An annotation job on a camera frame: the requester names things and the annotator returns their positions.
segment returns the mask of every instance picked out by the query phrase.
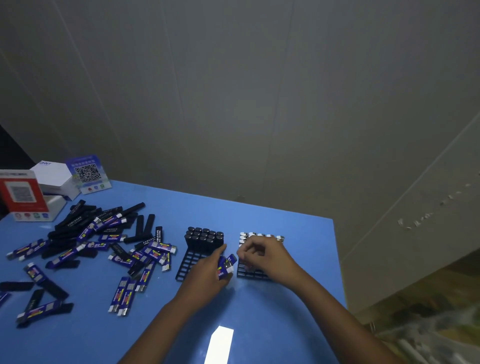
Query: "right hand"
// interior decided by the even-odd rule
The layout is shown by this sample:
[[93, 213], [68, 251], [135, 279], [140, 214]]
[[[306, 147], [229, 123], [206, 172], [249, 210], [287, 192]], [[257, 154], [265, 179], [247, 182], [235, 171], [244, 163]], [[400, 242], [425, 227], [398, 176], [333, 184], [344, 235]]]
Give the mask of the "right hand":
[[275, 237], [253, 235], [238, 249], [237, 255], [247, 268], [261, 269], [270, 279], [290, 289], [303, 272]]

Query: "blue table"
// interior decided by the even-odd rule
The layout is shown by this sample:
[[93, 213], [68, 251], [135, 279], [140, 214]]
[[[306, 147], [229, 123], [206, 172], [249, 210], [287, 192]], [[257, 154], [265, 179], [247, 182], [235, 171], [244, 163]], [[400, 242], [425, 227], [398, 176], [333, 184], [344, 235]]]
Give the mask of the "blue table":
[[[107, 309], [127, 269], [108, 261], [110, 253], [99, 252], [95, 259], [81, 257], [78, 269], [45, 269], [48, 277], [70, 294], [66, 302], [75, 303], [75, 307], [69, 315], [46, 317], [26, 329], [16, 329], [15, 319], [33, 290], [13, 292], [0, 308], [2, 363], [116, 363], [177, 292], [180, 283], [175, 281], [175, 274], [186, 252], [183, 236], [189, 226], [223, 231], [228, 244], [226, 255], [236, 252], [241, 231], [284, 235], [293, 258], [345, 305], [330, 219], [116, 181], [110, 190], [76, 200], [80, 198], [104, 209], [145, 202], [140, 213], [145, 218], [155, 214], [154, 229], [163, 226], [165, 242], [179, 248], [172, 259], [172, 270], [162, 273], [156, 267], [145, 293], [135, 296], [129, 316], [117, 317]], [[14, 222], [10, 216], [0, 221], [3, 256], [33, 240], [46, 238], [71, 204], [53, 223]], [[133, 236], [133, 230], [125, 233]], [[41, 267], [46, 263], [41, 257], [30, 261]], [[0, 259], [0, 281], [29, 281], [22, 270], [27, 263]], [[52, 300], [45, 293], [42, 304]], [[203, 364], [210, 336], [219, 325], [234, 329], [228, 359], [231, 364], [337, 363], [314, 320], [294, 294], [272, 282], [235, 276], [227, 289], [185, 326], [166, 362]]]

